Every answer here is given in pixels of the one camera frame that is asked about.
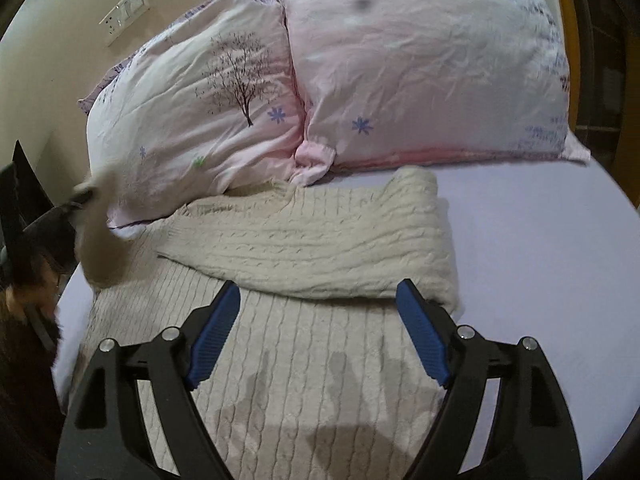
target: tree print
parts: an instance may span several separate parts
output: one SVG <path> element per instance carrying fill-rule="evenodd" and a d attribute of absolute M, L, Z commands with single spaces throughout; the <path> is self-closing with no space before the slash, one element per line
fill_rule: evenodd
<path fill-rule="evenodd" d="M 249 106 L 254 99 L 276 97 L 275 85 L 267 79 L 271 65 L 268 49 L 254 33 L 211 39 L 212 59 L 207 63 L 211 98 L 219 111 L 240 108 L 253 126 Z"/>

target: beige cable knit sweater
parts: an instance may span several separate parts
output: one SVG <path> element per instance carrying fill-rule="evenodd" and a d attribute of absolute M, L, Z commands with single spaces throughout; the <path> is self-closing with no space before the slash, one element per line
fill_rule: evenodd
<path fill-rule="evenodd" d="M 383 189 L 270 185 L 186 206 L 145 229 L 128 281 L 98 296 L 79 372 L 102 338 L 149 340 L 233 279 L 241 311 L 194 398 L 234 477 L 402 478 L 440 391 L 386 298 L 409 277 L 454 308 L 435 208 L 417 168 Z M 148 384 L 141 399 L 171 470 Z"/>

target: blue flower print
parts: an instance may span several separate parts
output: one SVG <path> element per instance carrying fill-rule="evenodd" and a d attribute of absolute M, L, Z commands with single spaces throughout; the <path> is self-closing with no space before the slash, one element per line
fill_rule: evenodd
<path fill-rule="evenodd" d="M 282 111 L 282 108 L 272 108 L 271 112 L 267 112 L 272 121 L 276 121 L 280 124 L 280 121 L 284 122 L 284 118 L 287 116 L 286 113 Z"/>
<path fill-rule="evenodd" d="M 369 130 L 373 130 L 373 126 L 369 125 L 369 119 L 363 119 L 362 117 L 358 117 L 357 120 L 351 121 L 353 126 L 352 130 L 357 130 L 359 134 L 369 135 Z"/>

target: blue gripper pad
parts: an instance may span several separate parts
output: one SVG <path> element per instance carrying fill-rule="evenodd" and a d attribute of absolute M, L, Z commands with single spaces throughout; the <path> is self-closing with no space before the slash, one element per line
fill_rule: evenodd
<path fill-rule="evenodd" d="M 202 381 L 209 379 L 239 311 L 240 289 L 237 285 L 232 285 L 218 301 L 213 314 L 191 347 L 191 367 L 184 379 L 191 391 Z"/>
<path fill-rule="evenodd" d="M 447 348 L 405 282 L 400 282 L 396 288 L 396 305 L 424 370 L 443 386 L 451 375 Z"/>

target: pink pillow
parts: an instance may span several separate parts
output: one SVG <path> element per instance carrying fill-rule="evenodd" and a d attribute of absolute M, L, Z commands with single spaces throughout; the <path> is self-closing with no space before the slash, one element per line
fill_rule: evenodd
<path fill-rule="evenodd" d="M 209 0 L 107 74 L 93 96 L 92 172 L 119 162 L 121 226 L 298 167 L 303 109 L 278 0 Z"/>
<path fill-rule="evenodd" d="M 282 2 L 306 109 L 296 161 L 314 174 L 568 153 L 568 61 L 544 0 Z"/>

